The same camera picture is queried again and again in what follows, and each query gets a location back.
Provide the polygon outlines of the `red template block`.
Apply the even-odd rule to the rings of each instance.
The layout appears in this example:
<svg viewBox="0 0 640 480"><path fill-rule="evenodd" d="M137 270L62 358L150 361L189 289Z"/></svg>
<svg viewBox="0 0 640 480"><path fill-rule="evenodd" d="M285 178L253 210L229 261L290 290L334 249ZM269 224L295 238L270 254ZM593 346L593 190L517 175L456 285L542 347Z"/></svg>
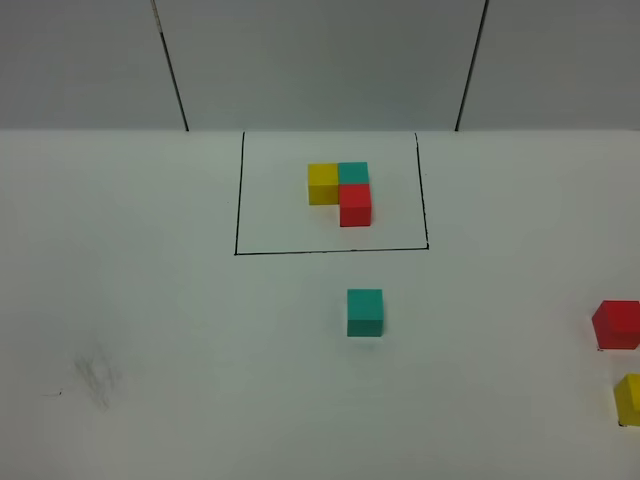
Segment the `red template block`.
<svg viewBox="0 0 640 480"><path fill-rule="evenodd" d="M368 227L372 223L372 197L369 184L339 186L341 227Z"/></svg>

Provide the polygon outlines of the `yellow template block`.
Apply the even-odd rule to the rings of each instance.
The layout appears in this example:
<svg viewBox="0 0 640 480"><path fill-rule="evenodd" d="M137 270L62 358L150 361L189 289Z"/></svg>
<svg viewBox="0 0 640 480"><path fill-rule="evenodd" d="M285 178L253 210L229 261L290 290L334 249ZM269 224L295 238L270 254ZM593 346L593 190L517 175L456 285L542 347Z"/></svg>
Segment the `yellow template block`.
<svg viewBox="0 0 640 480"><path fill-rule="evenodd" d="M337 163L312 163L307 169L310 205L339 203L339 169Z"/></svg>

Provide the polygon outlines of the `teal template block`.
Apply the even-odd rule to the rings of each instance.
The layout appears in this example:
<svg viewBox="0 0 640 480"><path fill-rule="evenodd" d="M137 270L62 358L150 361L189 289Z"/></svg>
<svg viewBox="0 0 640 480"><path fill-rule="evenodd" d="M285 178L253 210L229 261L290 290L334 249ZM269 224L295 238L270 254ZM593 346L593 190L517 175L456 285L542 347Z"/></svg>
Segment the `teal template block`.
<svg viewBox="0 0 640 480"><path fill-rule="evenodd" d="M369 170L367 162L340 162L338 164L340 185L369 184Z"/></svg>

